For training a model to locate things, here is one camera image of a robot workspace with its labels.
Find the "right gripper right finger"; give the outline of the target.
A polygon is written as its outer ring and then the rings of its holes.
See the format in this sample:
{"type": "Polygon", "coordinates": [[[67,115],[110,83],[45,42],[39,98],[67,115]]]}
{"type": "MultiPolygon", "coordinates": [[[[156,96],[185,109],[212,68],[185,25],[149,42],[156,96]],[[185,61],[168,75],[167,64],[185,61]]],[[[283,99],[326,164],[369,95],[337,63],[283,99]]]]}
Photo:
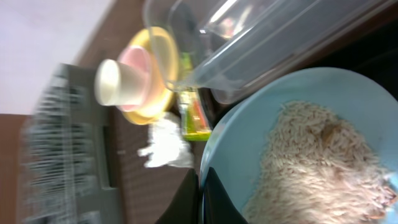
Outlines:
{"type": "Polygon", "coordinates": [[[248,224],[233,205],[212,167],[208,170],[203,194],[204,224],[248,224]]]}

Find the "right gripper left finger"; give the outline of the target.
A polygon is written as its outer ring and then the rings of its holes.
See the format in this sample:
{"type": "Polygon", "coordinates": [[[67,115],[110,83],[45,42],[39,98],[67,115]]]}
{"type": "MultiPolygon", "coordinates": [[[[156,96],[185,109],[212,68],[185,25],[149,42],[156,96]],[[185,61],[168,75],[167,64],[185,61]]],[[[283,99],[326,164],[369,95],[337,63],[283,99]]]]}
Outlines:
{"type": "Polygon", "coordinates": [[[155,224],[197,224],[198,196],[198,175],[194,169],[189,169],[170,205],[155,224]]]}

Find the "white tissue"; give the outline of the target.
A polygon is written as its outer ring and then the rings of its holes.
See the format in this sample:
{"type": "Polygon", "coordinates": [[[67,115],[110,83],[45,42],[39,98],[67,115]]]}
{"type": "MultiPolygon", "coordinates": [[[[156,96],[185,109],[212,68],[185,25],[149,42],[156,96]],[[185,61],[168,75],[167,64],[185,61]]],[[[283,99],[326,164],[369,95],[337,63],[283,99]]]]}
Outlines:
{"type": "Polygon", "coordinates": [[[146,147],[137,150],[139,157],[147,157],[144,167],[194,167],[190,144],[181,134],[180,118],[173,113],[165,112],[149,125],[147,142],[146,147]]]}

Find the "green yellow snack wrapper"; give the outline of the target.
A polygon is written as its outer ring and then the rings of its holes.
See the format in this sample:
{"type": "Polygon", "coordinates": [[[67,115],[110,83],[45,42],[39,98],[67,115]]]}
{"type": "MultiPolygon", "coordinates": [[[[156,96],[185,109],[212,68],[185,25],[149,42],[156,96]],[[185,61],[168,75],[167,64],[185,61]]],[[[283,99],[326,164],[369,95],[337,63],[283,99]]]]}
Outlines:
{"type": "Polygon", "coordinates": [[[212,130],[201,105],[198,90],[188,86],[177,95],[183,137],[188,141],[207,141],[212,130]]]}

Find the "leftover rice pile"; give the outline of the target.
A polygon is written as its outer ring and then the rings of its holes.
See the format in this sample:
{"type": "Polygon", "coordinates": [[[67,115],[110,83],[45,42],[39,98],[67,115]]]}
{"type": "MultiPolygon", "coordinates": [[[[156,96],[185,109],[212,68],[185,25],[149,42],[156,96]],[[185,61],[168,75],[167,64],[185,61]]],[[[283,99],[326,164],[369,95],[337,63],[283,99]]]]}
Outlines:
{"type": "Polygon", "coordinates": [[[364,136],[324,106],[286,103],[267,136],[249,223],[379,223],[397,191],[364,136]]]}

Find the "light blue bowl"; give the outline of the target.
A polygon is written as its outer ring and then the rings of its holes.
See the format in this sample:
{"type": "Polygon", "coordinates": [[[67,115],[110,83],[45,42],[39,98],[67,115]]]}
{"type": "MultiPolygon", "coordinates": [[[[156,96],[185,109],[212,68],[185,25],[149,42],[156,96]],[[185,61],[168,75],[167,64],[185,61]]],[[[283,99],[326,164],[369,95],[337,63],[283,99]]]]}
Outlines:
{"type": "MultiPolygon", "coordinates": [[[[349,121],[364,136],[380,163],[390,170],[390,183],[397,191],[397,101],[373,80],[339,68],[294,72],[231,109],[214,128],[203,152],[202,191],[212,167],[244,217],[244,207],[259,181],[267,136],[282,107],[291,101],[324,106],[349,121]]],[[[379,223],[396,222],[397,202],[379,223]]]]}

